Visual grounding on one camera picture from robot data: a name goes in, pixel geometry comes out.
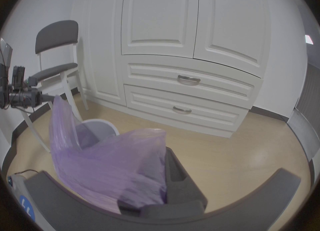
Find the metal handle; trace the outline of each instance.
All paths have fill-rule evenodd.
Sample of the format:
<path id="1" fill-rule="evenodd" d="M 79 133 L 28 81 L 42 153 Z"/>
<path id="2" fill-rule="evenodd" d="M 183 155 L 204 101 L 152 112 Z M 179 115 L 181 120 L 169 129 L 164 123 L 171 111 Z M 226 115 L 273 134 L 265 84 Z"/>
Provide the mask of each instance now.
<path id="1" fill-rule="evenodd" d="M 195 82 L 200 82 L 201 81 L 198 78 L 191 78 L 191 77 L 182 76 L 182 75 L 178 75 L 178 79 L 183 79 L 183 80 L 188 80 L 188 81 L 195 81 Z"/>
<path id="2" fill-rule="evenodd" d="M 174 106 L 174 110 L 177 110 L 177 111 L 180 111 L 180 112 L 184 112 L 184 113 L 191 113 L 191 109 L 190 110 L 183 110 L 183 109 L 177 108 L 175 106 Z"/>

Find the purple plastic bag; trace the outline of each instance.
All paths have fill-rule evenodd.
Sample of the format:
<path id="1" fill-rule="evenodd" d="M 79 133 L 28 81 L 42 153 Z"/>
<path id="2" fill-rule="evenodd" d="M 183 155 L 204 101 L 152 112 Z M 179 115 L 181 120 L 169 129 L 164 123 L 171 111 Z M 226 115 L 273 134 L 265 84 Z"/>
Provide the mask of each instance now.
<path id="1" fill-rule="evenodd" d="M 65 185 L 88 202 L 116 213 L 120 213 L 117 200 L 137 208 L 164 204 L 164 130 L 138 129 L 98 141 L 73 116 L 68 102 L 56 96 L 53 106 L 51 156 Z"/>

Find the floor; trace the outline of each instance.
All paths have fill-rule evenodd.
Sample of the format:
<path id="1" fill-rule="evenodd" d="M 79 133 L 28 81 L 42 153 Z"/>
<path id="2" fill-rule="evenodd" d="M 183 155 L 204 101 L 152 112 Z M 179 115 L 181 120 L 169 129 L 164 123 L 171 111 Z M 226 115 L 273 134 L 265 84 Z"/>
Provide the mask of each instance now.
<path id="1" fill-rule="evenodd" d="M 306 156 L 283 121 L 249 112 L 239 129 L 228 139 L 162 125 L 91 101 L 88 101 L 89 111 L 86 111 L 80 96 L 76 95 L 74 99 L 84 120 L 108 120 L 120 133 L 146 127 L 166 130 L 167 146 L 173 149 L 208 199 L 206 212 L 237 201 L 265 182 L 278 168 L 284 168 L 300 177 L 301 183 L 288 207 L 269 229 L 278 230 L 309 193 L 311 181 Z M 50 116 L 51 111 L 48 111 L 34 122 L 48 144 Z M 37 142 L 29 129 L 17 139 L 17 155 L 8 175 L 25 169 L 45 170 L 59 181 L 50 153 Z"/>

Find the gray chair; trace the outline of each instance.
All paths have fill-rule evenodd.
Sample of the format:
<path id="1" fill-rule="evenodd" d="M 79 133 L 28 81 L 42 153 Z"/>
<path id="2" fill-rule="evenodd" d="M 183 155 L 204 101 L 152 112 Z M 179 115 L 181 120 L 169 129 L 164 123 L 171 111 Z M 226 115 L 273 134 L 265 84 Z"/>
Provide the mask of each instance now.
<path id="1" fill-rule="evenodd" d="M 36 37 L 36 44 L 35 44 L 35 52 L 38 56 L 38 65 L 40 72 L 33 75 L 38 79 L 38 81 L 41 83 L 41 87 L 38 89 L 42 91 L 43 94 L 47 94 L 53 90 L 63 88 L 67 100 L 69 104 L 72 107 L 72 112 L 74 116 L 79 119 L 79 121 L 82 121 L 82 118 L 80 116 L 80 113 L 78 111 L 78 108 L 75 104 L 75 101 L 73 99 L 69 84 L 68 84 L 68 78 L 71 76 L 76 77 L 77 81 L 77 87 L 78 91 L 80 92 L 83 104 L 88 110 L 88 105 L 86 102 L 86 98 L 81 86 L 80 82 L 80 76 L 78 71 L 78 64 L 77 64 L 77 43 L 78 43 L 78 23 L 76 21 L 72 20 L 65 20 L 65 21 L 59 21 L 56 23 L 52 23 L 45 28 L 43 28 L 41 31 L 39 31 L 37 37 Z M 65 45 L 73 45 L 73 63 L 58 65 L 49 69 L 42 70 L 42 64 L 41 64 L 41 53 L 53 49 L 60 46 Z M 49 106 L 52 109 L 53 105 L 51 102 L 49 102 Z M 42 146 L 50 152 L 48 147 L 46 146 L 44 140 L 42 137 L 38 134 L 38 132 L 35 130 L 29 116 L 27 113 L 22 112 L 22 115 L 35 135 L 35 137 L 38 139 L 38 141 L 42 144 Z"/>

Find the cabinet handle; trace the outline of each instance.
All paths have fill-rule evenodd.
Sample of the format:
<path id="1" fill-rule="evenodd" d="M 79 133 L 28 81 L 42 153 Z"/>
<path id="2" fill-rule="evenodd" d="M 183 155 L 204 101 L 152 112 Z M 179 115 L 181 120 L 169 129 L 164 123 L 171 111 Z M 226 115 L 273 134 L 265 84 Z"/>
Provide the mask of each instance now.
<path id="1" fill-rule="evenodd" d="M 180 111 L 180 112 L 185 112 L 185 113 L 191 113 L 191 109 L 190 110 L 183 110 L 183 109 L 177 108 L 175 106 L 174 106 L 174 110 L 177 110 L 177 111 Z"/>
<path id="2" fill-rule="evenodd" d="M 195 81 L 195 82 L 200 82 L 201 81 L 198 78 L 191 78 L 191 77 L 182 76 L 182 75 L 178 75 L 178 79 L 188 80 L 188 81 Z"/>

